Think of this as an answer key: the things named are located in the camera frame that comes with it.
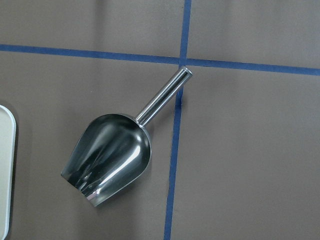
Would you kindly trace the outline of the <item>stainless steel ice scoop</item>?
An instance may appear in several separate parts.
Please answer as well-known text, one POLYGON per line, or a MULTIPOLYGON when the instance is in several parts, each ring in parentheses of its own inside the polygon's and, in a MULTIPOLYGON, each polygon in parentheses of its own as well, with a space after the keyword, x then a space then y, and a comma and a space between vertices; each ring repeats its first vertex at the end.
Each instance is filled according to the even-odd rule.
POLYGON ((79 138, 61 176, 94 207, 134 182, 152 156, 147 124, 192 75, 186 66, 180 67, 135 117, 114 113, 94 119, 79 138))

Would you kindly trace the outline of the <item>beige plastic tray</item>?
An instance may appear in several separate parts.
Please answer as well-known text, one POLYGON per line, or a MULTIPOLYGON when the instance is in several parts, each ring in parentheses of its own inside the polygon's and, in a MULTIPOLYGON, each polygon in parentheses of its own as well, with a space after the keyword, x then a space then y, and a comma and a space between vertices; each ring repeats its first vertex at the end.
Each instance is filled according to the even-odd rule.
POLYGON ((10 225, 11 191, 16 140, 16 120, 0 106, 0 238, 6 238, 10 225))

